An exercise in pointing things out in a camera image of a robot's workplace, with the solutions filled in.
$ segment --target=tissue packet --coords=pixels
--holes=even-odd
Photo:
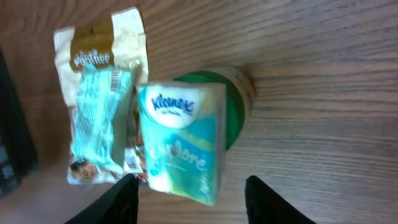
[[[112,13],[91,24],[56,30],[54,46],[56,53],[54,63],[60,79],[63,100],[68,107],[71,120],[72,142],[67,175],[69,184],[115,183],[127,173],[144,174],[142,163],[136,153],[143,148],[143,143],[138,125],[139,112],[135,85],[147,83],[148,61],[146,35],[138,9],[132,7]],[[92,159],[92,154],[89,156],[91,161],[84,159],[82,155],[86,152],[81,151],[82,147],[73,149],[82,73],[91,65],[98,71],[109,67],[122,71],[135,71],[132,91],[129,91],[132,96],[127,109],[127,119],[123,121],[127,125],[127,134],[123,136],[124,152],[117,151],[119,156],[112,158],[117,163],[116,166],[109,166],[110,160],[107,160],[107,165],[101,164],[98,162],[99,159]],[[100,152],[100,148],[87,148],[87,150]]]
[[[226,147],[225,85],[139,85],[138,104],[149,186],[214,206]]]

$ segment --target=wood grain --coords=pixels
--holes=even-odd
[[[110,185],[67,185],[69,120],[53,32],[142,13],[150,79],[212,66],[249,75],[252,118],[212,208],[140,189],[139,223],[247,223],[258,175],[317,223],[397,223],[398,2],[3,0],[0,44],[41,170],[0,201],[0,223],[63,223]]]

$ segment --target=cylindrical container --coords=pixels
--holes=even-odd
[[[208,68],[191,72],[174,80],[190,83],[224,83],[227,88],[226,149],[238,139],[254,101],[254,87],[248,77],[232,67]]]

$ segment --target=black object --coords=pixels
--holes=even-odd
[[[37,168],[36,151],[0,51],[0,197]]]
[[[254,175],[244,194],[249,224],[315,224]]]
[[[136,224],[138,214],[138,179],[125,175],[98,200],[73,217],[67,224]]]

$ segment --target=food packet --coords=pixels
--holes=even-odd
[[[54,44],[71,120],[68,182],[114,183],[126,173],[144,173],[135,85],[147,83],[148,63],[138,9],[56,30]]]
[[[226,86],[138,86],[149,186],[214,206],[226,150]]]

